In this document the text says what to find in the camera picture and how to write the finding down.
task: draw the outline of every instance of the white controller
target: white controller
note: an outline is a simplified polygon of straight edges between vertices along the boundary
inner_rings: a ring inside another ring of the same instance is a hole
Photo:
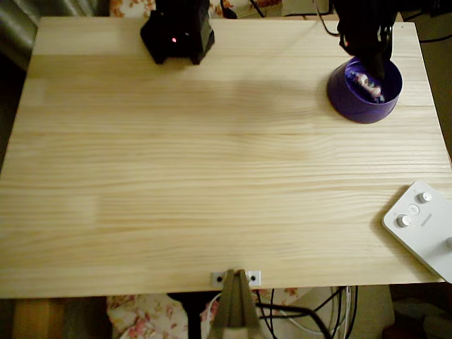
[[[383,217],[383,226],[431,272],[452,283],[452,203],[415,182]]]

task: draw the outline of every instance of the wood grain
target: wood grain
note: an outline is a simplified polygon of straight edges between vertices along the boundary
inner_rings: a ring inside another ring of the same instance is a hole
[[[381,226],[452,173],[415,26],[403,92],[371,125],[331,107],[350,57],[317,22],[214,20],[200,66],[156,66],[143,20],[44,18],[0,180],[0,297],[437,281]]]

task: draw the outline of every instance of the metal bracket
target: metal bracket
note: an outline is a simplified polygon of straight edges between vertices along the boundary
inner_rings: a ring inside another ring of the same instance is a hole
[[[210,286],[223,288],[227,272],[212,272],[210,274]],[[259,270],[249,270],[245,273],[249,287],[259,287],[262,285],[262,276]]]

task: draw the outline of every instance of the gray curtain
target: gray curtain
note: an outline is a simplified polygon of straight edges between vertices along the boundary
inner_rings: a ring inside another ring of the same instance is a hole
[[[26,70],[41,16],[107,16],[109,0],[0,0],[0,52]]]

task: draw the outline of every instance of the purple bowl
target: purple bowl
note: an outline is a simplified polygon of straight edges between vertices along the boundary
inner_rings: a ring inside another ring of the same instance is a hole
[[[369,101],[345,76],[346,71],[367,73],[358,58],[353,58],[339,66],[331,74],[326,85],[328,98],[334,108],[347,119],[362,124],[371,124],[386,118],[397,103],[402,91],[402,75],[390,61],[385,61],[385,78],[379,81],[385,102],[376,104]]]

